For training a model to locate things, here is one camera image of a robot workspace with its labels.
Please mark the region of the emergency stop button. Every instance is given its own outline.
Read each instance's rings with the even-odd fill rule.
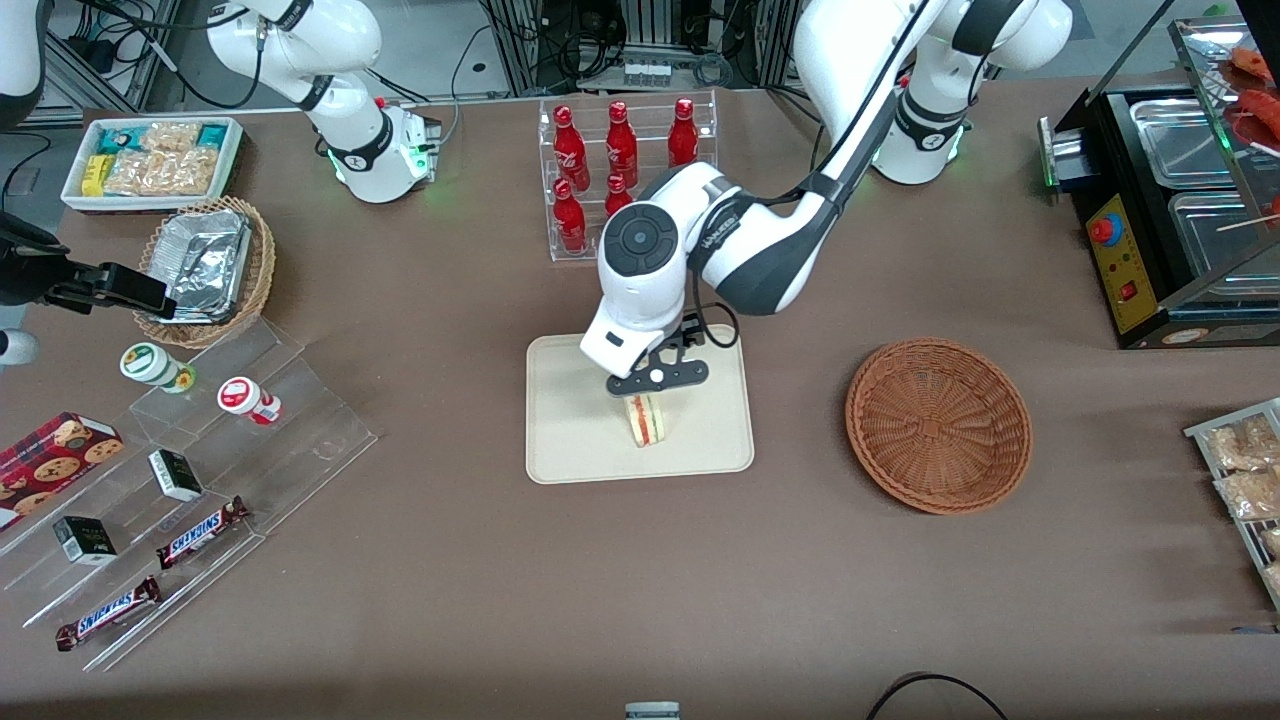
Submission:
[[[1089,240],[1102,247],[1111,247],[1120,242],[1121,234],[1124,234],[1124,220],[1115,213],[1107,213],[1089,223]]]

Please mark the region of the coca-cola bottle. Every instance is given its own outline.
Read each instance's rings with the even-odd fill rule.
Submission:
[[[614,213],[632,202],[635,199],[627,192],[627,181],[617,173],[609,176],[609,195],[604,199],[604,211],[608,217],[612,218]]]
[[[586,215],[582,214],[582,205],[573,197],[573,187],[564,178],[556,178],[552,192],[556,193],[552,214],[556,215],[556,229],[564,251],[581,255],[586,251]]]
[[[627,187],[640,182],[640,158],[636,150],[636,131],[627,120],[627,104],[618,100],[609,102],[609,135],[604,138],[609,152],[609,173],[617,173]]]
[[[556,164],[559,165],[561,177],[571,182],[577,192],[586,192],[591,187],[591,173],[586,169],[582,133],[573,127],[573,111],[567,105],[561,105],[552,117],[556,118]]]
[[[676,100],[676,122],[667,135],[667,167],[687,165],[698,159],[698,126],[694,124],[694,101]]]

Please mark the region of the brown table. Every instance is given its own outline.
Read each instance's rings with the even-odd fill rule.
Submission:
[[[931,669],[1015,717],[1275,717],[1280,638],[1226,633],[1274,615],[1180,430],[1277,395],[1276,355],[1114,348],[1070,206],[1036,193],[1034,120],[1083,85],[993,83],[937,182],[868,177],[795,305],[744,320],[748,471],[566,487],[525,475],[525,348],[582,332],[599,286],[547,258],[536,104],[467,106],[439,181],[387,206],[334,182],[301,114],[242,117],[236,191],[279,243],[266,314],[384,436],[110,673],[0,593],[0,716],[861,717]],[[783,104],[723,94],[721,118],[731,177],[804,174],[814,128]],[[61,238],[129,259],[155,223],[68,211]],[[0,442],[140,395],[115,370],[128,313],[27,327],[44,357],[0,375]],[[1030,409],[1027,480],[988,512],[899,505],[845,439],[859,361],[922,334],[987,354]],[[948,687],[895,703],[987,716]]]

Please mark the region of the wicker basket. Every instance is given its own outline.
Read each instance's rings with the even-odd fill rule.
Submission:
[[[849,386],[845,429],[872,479],[938,515],[996,505],[1032,455],[1030,418],[1009,377],[938,338],[873,352]]]
[[[262,215],[252,205],[237,197],[219,197],[210,202],[183,208],[178,213],[189,215],[215,210],[236,210],[253,223],[253,234],[250,237],[250,256],[244,261],[244,278],[241,281],[239,307],[230,320],[220,325],[164,325],[152,322],[143,313],[133,313],[133,319],[137,320],[142,332],[156,342],[202,350],[261,313],[262,306],[266,305],[266,296],[271,292],[271,273],[275,272],[275,240],[271,237],[271,228],[266,227]],[[142,260],[138,263],[140,270],[146,272],[147,265],[151,264],[151,254],[155,252],[159,237],[160,228],[157,227],[151,233],[151,242],[142,251]]]

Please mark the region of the cookie box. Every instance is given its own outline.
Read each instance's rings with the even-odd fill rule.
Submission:
[[[0,451],[0,530],[123,448],[115,428],[63,413]]]
[[[119,196],[90,196],[81,190],[81,181],[88,169],[90,158],[99,151],[102,136],[111,131],[145,126],[156,120],[200,123],[204,126],[223,126],[227,135],[218,152],[218,164],[214,167],[214,178],[209,183],[205,195],[169,195],[148,197],[119,197]],[[239,150],[243,129],[241,124],[227,115],[152,115],[145,118],[110,118],[93,120],[84,128],[84,137],[81,138],[79,150],[72,161],[72,169],[67,173],[67,182],[63,183],[63,202],[68,208],[81,213],[151,213],[157,210],[177,210],[196,202],[205,202],[221,197],[232,177],[232,168],[236,164],[236,152]]]

